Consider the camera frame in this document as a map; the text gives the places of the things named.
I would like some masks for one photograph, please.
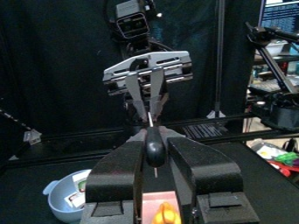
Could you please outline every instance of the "orange object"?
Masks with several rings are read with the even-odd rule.
[[[153,224],[182,224],[182,217],[169,202],[159,206]]]

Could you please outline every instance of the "computer monitor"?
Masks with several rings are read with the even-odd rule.
[[[261,25],[278,26],[285,32],[299,33],[299,1],[268,0]]]

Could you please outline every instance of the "black cloth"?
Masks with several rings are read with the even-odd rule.
[[[151,22],[151,35],[173,49],[191,53],[194,71],[193,80],[170,85],[166,122],[206,117],[214,109],[217,2],[157,1],[163,18]],[[110,11],[119,3],[111,1]],[[226,3],[221,110],[233,115],[245,110],[254,61],[245,23],[258,24],[261,0]],[[7,100],[17,105],[7,110],[43,134],[125,123],[123,97],[110,97],[102,83],[105,69],[122,61],[102,4],[97,0],[0,2],[0,65],[13,92]]]

